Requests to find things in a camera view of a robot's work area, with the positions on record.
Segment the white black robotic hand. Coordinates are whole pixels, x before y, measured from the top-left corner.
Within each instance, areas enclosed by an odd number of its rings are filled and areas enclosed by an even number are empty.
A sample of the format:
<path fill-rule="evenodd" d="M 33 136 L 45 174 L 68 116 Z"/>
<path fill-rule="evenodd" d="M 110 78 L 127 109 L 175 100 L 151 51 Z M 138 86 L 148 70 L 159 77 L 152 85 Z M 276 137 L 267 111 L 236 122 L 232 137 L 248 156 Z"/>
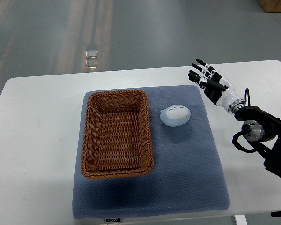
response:
<path fill-rule="evenodd" d="M 245 106 L 245 100 L 236 94 L 235 87 L 222 73 L 200 59 L 196 62 L 192 64 L 194 70 L 189 71 L 188 79 L 197 84 L 214 105 L 230 114 Z"/>

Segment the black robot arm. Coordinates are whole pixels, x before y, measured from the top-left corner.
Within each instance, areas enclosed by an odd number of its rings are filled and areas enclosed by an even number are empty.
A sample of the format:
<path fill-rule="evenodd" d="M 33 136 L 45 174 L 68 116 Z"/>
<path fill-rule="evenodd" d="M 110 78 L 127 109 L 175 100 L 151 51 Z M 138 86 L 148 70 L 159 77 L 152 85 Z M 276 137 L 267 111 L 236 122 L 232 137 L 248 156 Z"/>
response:
<path fill-rule="evenodd" d="M 245 153 L 259 153 L 265 169 L 281 178 L 281 119 L 256 106 L 243 106 L 233 113 L 244 123 L 232 144 Z"/>

